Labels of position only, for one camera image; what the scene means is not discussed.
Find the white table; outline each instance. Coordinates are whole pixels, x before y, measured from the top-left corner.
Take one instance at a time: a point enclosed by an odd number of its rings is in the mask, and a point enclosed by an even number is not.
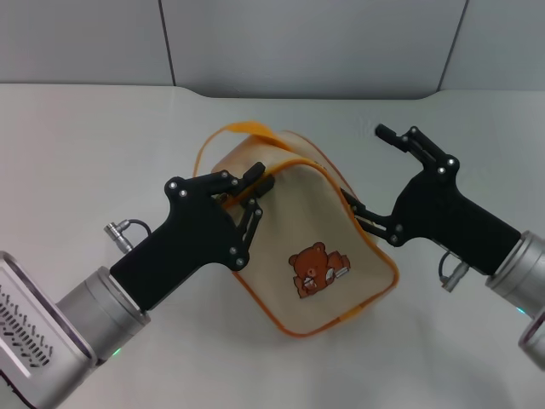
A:
[[[120,257],[106,223],[138,217],[156,228],[168,211],[164,183],[191,174],[209,134],[247,119],[311,138],[384,214],[420,166],[373,129],[416,124],[461,160],[465,195],[545,234],[543,92],[251,101],[159,87],[1,85],[0,248],[58,301]],[[527,317],[475,272],[443,291],[442,250],[430,242],[382,248],[399,265],[399,287],[357,319],[302,340],[278,331],[226,269],[203,268],[63,407],[543,408],[545,375],[517,347]]]

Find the orange strap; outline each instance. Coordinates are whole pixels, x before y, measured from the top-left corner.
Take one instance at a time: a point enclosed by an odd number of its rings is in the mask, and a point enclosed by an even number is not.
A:
[[[203,157],[203,152],[206,146],[221,132],[224,132],[226,130],[237,134],[248,134],[252,136],[257,136],[269,145],[273,145],[275,147],[279,147],[281,149],[291,152],[291,148],[286,145],[286,143],[283,142],[280,138],[278,138],[276,134],[268,129],[268,127],[266,127],[264,124],[260,124],[259,122],[254,121],[236,122],[234,124],[224,126],[220,130],[209,136],[209,138],[204,142],[203,147],[201,147],[198,151],[197,160],[195,161],[195,167],[193,168],[193,177],[197,176],[198,166],[200,165],[201,158]]]

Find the brown bear print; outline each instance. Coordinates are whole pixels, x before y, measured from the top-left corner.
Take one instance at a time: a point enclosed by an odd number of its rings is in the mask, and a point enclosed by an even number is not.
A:
[[[296,276],[293,278],[300,298],[305,298],[322,291],[343,274],[350,270],[350,260],[338,251],[329,255],[324,243],[314,243],[299,254],[290,257]]]

